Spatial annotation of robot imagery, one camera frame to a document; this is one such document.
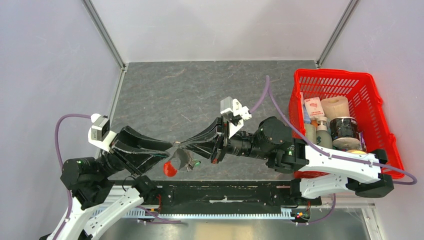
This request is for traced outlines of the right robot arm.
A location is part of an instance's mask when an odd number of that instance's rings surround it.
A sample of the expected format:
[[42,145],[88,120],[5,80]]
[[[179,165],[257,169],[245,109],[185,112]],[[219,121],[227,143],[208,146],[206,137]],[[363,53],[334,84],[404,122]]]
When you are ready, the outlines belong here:
[[300,205],[323,195],[352,192],[363,198],[382,198],[394,189],[394,181],[382,173],[387,161],[383,149],[354,154],[307,143],[292,136],[292,130],[272,116],[249,133],[218,117],[207,129],[181,142],[179,148],[194,152],[211,163],[226,155],[261,159],[279,173],[322,172],[315,178],[290,182],[289,200]]

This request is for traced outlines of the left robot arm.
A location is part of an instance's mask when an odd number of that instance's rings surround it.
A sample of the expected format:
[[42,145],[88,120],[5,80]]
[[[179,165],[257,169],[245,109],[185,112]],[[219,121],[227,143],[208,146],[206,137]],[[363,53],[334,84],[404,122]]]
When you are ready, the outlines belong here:
[[[118,133],[104,130],[88,133],[89,142],[103,150],[98,157],[66,160],[61,181],[70,192],[71,201],[55,230],[43,240],[97,240],[127,212],[141,204],[158,200],[158,188],[145,173],[167,159],[173,144],[140,134],[129,126]],[[134,178],[124,194],[96,217],[93,213],[109,196],[114,183],[109,177],[123,170]]]

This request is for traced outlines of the grey green bottle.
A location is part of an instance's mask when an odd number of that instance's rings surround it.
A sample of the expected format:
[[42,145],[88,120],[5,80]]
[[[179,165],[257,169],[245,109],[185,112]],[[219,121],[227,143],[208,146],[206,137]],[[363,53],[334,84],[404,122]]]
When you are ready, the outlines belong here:
[[317,143],[316,127],[310,123],[304,123],[305,137],[313,144]]

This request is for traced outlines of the white red carton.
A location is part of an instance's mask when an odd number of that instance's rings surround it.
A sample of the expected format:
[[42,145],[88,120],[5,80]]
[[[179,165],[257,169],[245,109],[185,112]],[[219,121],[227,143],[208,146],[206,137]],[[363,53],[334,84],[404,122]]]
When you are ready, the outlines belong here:
[[309,118],[313,121],[316,120],[317,117],[324,117],[324,109],[321,104],[321,100],[319,97],[307,98],[303,101],[306,112]]

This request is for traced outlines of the green soap dispenser bottle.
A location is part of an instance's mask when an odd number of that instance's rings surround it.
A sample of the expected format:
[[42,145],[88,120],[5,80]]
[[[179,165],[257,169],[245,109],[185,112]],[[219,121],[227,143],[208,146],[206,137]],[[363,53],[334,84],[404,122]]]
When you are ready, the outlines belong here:
[[321,116],[316,118],[316,122],[316,144],[327,149],[332,149],[333,140],[329,132],[328,119],[325,116]]

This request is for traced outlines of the toilet paper roll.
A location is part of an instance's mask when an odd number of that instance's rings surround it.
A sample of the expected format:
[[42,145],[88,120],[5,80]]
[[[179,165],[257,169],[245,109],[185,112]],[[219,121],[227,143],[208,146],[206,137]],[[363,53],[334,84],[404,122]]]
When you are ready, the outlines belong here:
[[345,96],[325,98],[320,102],[324,115],[329,121],[335,118],[351,116],[349,111],[349,102]]

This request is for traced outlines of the yellow round sponge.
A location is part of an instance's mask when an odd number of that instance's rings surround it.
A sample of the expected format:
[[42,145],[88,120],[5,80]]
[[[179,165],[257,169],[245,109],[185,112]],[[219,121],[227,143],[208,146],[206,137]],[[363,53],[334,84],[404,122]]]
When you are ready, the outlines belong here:
[[364,154],[367,154],[366,152],[361,151],[361,150],[357,150],[357,149],[350,149],[350,150],[348,150],[348,151],[347,151],[347,153],[357,154],[357,155],[364,155]]

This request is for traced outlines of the red plastic basket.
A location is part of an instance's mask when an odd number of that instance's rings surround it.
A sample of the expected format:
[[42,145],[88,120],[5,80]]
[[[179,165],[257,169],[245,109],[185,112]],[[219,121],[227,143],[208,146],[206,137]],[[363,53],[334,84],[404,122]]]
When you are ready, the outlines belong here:
[[366,150],[384,149],[388,156],[387,164],[403,170],[396,137],[389,130],[382,108],[383,100],[369,73],[340,69],[297,69],[288,104],[290,123],[302,134],[305,133],[302,97],[326,99],[337,96],[347,98],[350,116],[357,120]]

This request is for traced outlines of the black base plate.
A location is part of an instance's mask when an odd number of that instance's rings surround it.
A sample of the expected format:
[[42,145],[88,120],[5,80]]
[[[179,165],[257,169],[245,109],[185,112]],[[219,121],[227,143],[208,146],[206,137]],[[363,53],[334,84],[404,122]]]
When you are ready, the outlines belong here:
[[289,181],[155,180],[156,189],[142,203],[162,214],[276,214],[281,207],[322,204],[320,197],[292,195]]

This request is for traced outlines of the left aluminium frame post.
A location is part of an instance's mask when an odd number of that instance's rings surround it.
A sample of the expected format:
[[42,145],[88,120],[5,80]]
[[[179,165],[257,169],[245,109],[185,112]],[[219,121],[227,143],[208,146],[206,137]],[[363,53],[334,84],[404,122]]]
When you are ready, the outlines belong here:
[[92,22],[94,23],[97,31],[99,32],[101,38],[103,39],[104,43],[106,44],[106,47],[108,48],[109,52],[111,53],[114,61],[119,66],[120,69],[125,69],[126,63],[124,62],[123,58],[121,57],[116,45],[114,44],[108,30],[106,29],[106,26],[104,25],[98,11],[96,10],[96,7],[94,6],[94,3],[92,0],[82,0],[82,4],[84,5],[88,15],[90,16]]

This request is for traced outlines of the aluminium frame post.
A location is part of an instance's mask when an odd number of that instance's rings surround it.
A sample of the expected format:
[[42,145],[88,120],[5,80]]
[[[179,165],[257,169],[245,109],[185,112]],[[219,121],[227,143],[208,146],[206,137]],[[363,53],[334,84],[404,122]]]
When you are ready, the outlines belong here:
[[108,30],[106,29],[106,26],[104,25],[98,11],[96,10],[96,7],[94,6],[94,3],[92,0],[82,0],[82,4],[84,5],[88,15],[90,16],[92,22],[94,23],[97,31],[99,32],[101,38],[103,39],[104,43],[106,44],[106,47],[108,48],[109,52],[111,53],[114,61],[119,66],[120,69],[125,69],[126,63],[124,62],[123,58],[121,57],[116,45],[114,44]]
[[323,66],[323,63],[326,61],[328,56],[330,55],[333,47],[335,46],[338,38],[342,34],[344,28],[346,27],[349,19],[351,18],[352,14],[354,13],[355,9],[357,8],[360,0],[350,0],[343,11],[340,19],[338,20],[334,30],[332,31],[326,45],[324,46],[321,54],[315,61],[315,66],[317,69],[321,69]]

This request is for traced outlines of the right aluminium frame post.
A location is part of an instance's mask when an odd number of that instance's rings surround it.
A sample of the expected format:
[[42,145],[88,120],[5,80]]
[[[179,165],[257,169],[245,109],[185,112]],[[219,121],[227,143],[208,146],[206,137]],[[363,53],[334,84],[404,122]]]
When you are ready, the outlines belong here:
[[360,0],[350,0],[343,11],[340,19],[338,20],[334,30],[332,31],[326,45],[324,46],[321,54],[315,61],[315,66],[317,69],[321,69],[323,66],[323,63],[326,61],[328,56],[330,55],[333,47],[335,46],[338,38],[342,34],[344,28],[346,27],[349,19],[351,18],[352,14],[354,13],[355,9],[357,8]]

